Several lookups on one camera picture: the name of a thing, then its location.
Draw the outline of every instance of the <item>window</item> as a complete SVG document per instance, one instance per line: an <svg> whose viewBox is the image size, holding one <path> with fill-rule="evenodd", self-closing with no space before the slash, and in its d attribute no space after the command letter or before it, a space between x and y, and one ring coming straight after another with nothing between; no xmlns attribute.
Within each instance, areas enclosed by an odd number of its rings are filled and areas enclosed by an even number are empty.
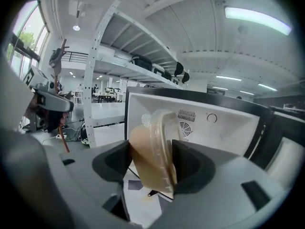
<svg viewBox="0 0 305 229"><path fill-rule="evenodd" d="M20 78L23 80L29 70L30 67L30 59L28 57L24 57L22 58L22 68L21 68L21 75Z"/></svg>
<svg viewBox="0 0 305 229"><path fill-rule="evenodd" d="M15 20L13 33L15 36L8 45L7 59L14 72L23 79L30 66L38 67L39 55L49 34L37 1L27 2L23 6Z"/></svg>
<svg viewBox="0 0 305 229"><path fill-rule="evenodd" d="M37 44L36 44L36 48L35 48L35 53L37 53L38 55L41 55L42 45L43 45L43 42L45 41L47 35L48 35L48 30L46 27L43 27L40 37L37 40Z"/></svg>
<svg viewBox="0 0 305 229"><path fill-rule="evenodd" d="M20 10L13 29L13 33L16 36L19 36L24 26L24 23L28 20L28 17L32 14L32 12L37 7L37 5L38 5L37 1L27 2Z"/></svg>
<svg viewBox="0 0 305 229"><path fill-rule="evenodd" d="M37 61L35 59L32 59L31 66L38 67Z"/></svg>
<svg viewBox="0 0 305 229"><path fill-rule="evenodd" d="M20 67L21 67L21 61L22 61L22 55L18 52L14 52L12 61L11 61L11 66L14 70L14 72L19 75L20 74Z"/></svg>
<svg viewBox="0 0 305 229"><path fill-rule="evenodd" d="M44 23L40 15L39 7L37 6L22 28L19 39L25 43L27 47L35 51L34 46L39 39L43 27Z"/></svg>
<svg viewBox="0 0 305 229"><path fill-rule="evenodd" d="M6 57L8 60L10 60L11 54L13 53L13 49L13 44L10 43L6 51Z"/></svg>

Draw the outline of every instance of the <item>table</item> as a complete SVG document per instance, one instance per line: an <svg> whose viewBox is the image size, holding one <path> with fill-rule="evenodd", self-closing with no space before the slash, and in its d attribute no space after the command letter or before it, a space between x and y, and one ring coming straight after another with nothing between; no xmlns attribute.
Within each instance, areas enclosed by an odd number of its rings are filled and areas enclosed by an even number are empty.
<svg viewBox="0 0 305 229"><path fill-rule="evenodd" d="M97 94L97 93L94 93L93 94L94 96L97 96L98 98L99 98L99 100L98 100L98 102L100 103L100 102L102 102L102 97L105 97L106 98L106 100L107 100L107 102L109 102L108 100L110 99L110 102L111 102L111 98L117 98L117 96L116 95L107 95L107 94Z"/></svg>

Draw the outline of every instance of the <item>tree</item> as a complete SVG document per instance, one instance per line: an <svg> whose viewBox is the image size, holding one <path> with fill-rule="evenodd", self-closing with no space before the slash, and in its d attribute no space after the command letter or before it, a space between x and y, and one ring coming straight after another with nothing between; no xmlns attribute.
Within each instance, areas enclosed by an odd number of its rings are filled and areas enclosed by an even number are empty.
<svg viewBox="0 0 305 229"><path fill-rule="evenodd" d="M34 33L26 32L24 28L20 33L19 40L24 43L25 48L29 47L33 50L35 45Z"/></svg>
<svg viewBox="0 0 305 229"><path fill-rule="evenodd" d="M34 45L35 45L35 39L34 39L34 33L32 32L26 32L25 28L21 31L20 36L18 40L22 41L24 43L24 47L31 48L33 50ZM12 53L13 46L9 44L8 50L7 50L7 58L10 58L10 54Z"/></svg>

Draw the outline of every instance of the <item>fan vent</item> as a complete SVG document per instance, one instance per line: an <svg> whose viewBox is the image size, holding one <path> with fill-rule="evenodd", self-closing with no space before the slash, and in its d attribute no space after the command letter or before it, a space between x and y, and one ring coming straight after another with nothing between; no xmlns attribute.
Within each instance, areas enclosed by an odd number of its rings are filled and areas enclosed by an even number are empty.
<svg viewBox="0 0 305 229"><path fill-rule="evenodd" d="M181 127L181 130L182 130L182 133L183 133L183 137L186 137L193 132L191 130L190 125L187 124L186 122L180 122L180 127Z"/></svg>
<svg viewBox="0 0 305 229"><path fill-rule="evenodd" d="M179 112L178 112L178 118L182 119L182 120L194 122L195 117L196 117L195 112L186 111L183 109L179 110Z"/></svg>

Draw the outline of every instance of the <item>ceiling light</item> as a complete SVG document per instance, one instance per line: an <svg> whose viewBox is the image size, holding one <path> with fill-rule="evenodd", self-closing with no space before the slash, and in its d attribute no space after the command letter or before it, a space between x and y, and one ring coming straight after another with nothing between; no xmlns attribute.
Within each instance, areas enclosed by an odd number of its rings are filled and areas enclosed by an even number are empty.
<svg viewBox="0 0 305 229"><path fill-rule="evenodd" d="M217 86L213 86L213 88L222 89L222 90L228 90L227 88L222 88L222 87L217 87Z"/></svg>
<svg viewBox="0 0 305 229"><path fill-rule="evenodd" d="M241 93L244 93L244 94L250 94L250 95L254 95L252 93L247 93L247 92L244 92L244 91L240 91Z"/></svg>
<svg viewBox="0 0 305 229"><path fill-rule="evenodd" d="M216 78L223 78L223 79L228 79L228 80L241 81L241 79L227 77L227 76L220 76L220 75L216 76Z"/></svg>
<svg viewBox="0 0 305 229"><path fill-rule="evenodd" d="M238 8L229 8L229 7L225 8L224 12L225 12L225 16L229 19L238 19L238 20L259 23L268 26L270 28L273 28L285 34L286 36L289 35L291 31L291 27L289 27L285 23L260 12L238 9Z"/></svg>
<svg viewBox="0 0 305 229"><path fill-rule="evenodd" d="M78 25L74 25L73 26L73 30L75 30L75 31L79 31L81 28L78 26Z"/></svg>
<svg viewBox="0 0 305 229"><path fill-rule="evenodd" d="M272 90L272 91L277 91L276 89L274 89L274 88L272 88L272 87L270 87L270 86L266 86L266 85L263 85L263 84L260 84L260 83L259 83L259 86L268 88L268 89L270 89L270 90Z"/></svg>

